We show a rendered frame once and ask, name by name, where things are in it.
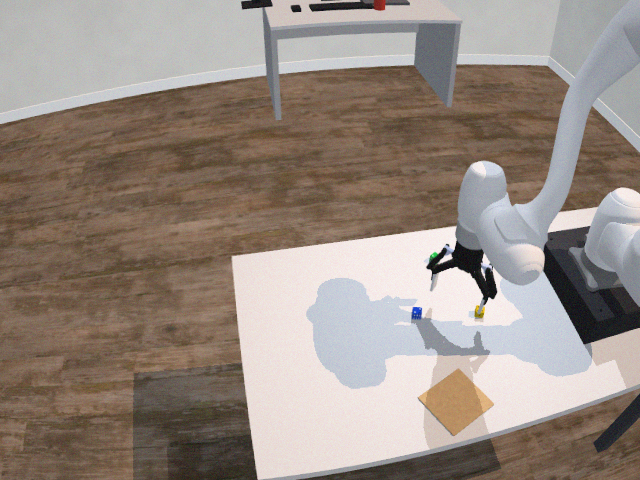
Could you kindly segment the tan flat mat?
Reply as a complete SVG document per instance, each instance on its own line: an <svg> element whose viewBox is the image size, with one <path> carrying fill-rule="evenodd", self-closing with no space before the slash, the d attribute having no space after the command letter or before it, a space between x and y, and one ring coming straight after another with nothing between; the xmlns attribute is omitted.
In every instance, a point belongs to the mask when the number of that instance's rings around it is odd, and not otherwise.
<svg viewBox="0 0 640 480"><path fill-rule="evenodd" d="M459 368L418 399L453 436L494 405Z"/></svg>

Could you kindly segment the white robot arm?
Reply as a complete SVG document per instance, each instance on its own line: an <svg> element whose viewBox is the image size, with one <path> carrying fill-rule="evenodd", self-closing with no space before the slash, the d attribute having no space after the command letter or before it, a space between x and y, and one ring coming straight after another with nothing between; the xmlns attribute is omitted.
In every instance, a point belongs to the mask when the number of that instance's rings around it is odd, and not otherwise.
<svg viewBox="0 0 640 480"><path fill-rule="evenodd" d="M569 193L590 109L639 63L640 0L630 0L598 38L567 91L541 192L527 204L511 206L503 169L489 161L471 164L458 199L459 244L482 248L497 273L513 284L527 285L540 276L548 229ZM584 248L571 247L568 254L586 288L625 287L640 307L640 194L628 188L610 192L584 242Z"/></svg>

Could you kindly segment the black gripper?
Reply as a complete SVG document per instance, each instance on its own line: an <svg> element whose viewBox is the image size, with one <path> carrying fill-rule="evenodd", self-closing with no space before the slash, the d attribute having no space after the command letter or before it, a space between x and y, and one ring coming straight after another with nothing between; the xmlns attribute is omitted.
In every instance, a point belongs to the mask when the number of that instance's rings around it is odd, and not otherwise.
<svg viewBox="0 0 640 480"><path fill-rule="evenodd" d="M441 253L442 252L442 253ZM470 273L472 278L475 279L481 293L483 294L477 314L480 314L484 305L487 303L488 298L494 299L497 292L497 287L493 275L493 266L483 263L483 250L471 250L463 247L456 240L455 249L451 249L449 244L446 244L442 251L435 256L431 262L426 266L426 269L432 271L430 291L432 292L438 281L439 272L444 270L458 267L466 273ZM438 262L444 257L451 254L452 259L438 264ZM467 264L468 263L468 264ZM470 264L474 263L474 264ZM438 264L438 265L436 265ZM467 268L467 269L466 269ZM485 274L485 278L481 272ZM467 271L468 270L468 271ZM486 279L486 280L485 280ZM488 288L487 288L488 287ZM489 292L488 292L489 291ZM483 308L482 308L483 307ZM482 309L481 309L482 308Z"/></svg>

